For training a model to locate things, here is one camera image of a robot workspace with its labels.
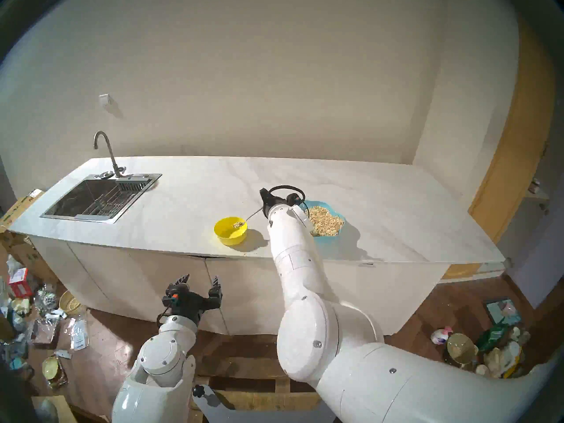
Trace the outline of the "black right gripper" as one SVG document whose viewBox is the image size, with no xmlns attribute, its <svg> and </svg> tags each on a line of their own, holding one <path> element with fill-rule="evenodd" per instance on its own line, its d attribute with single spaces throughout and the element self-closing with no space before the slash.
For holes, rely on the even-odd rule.
<svg viewBox="0 0 564 423">
<path fill-rule="evenodd" d="M 284 204 L 284 205 L 288 205 L 289 207 L 293 207 L 295 205 L 300 205 L 304 202 L 303 192 L 293 192 L 290 193 L 288 196 L 286 196 L 286 198 L 283 198 L 272 194 L 266 188 L 261 188 L 260 197 L 262 200 L 263 215 L 265 216 L 265 218 L 269 217 L 269 213 L 271 209 L 276 205 Z"/>
</svg>

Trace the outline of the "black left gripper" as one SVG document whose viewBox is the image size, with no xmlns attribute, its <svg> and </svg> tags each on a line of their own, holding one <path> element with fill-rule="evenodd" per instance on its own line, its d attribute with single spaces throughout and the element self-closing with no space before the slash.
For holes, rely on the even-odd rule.
<svg viewBox="0 0 564 423">
<path fill-rule="evenodd" d="M 222 288 L 218 276 L 215 276 L 208 296 L 203 297 L 189 290 L 188 279 L 189 275 L 184 275 L 175 285 L 170 284 L 161 300 L 172 316 L 187 318 L 198 326 L 205 312 L 221 307 Z"/>
</svg>

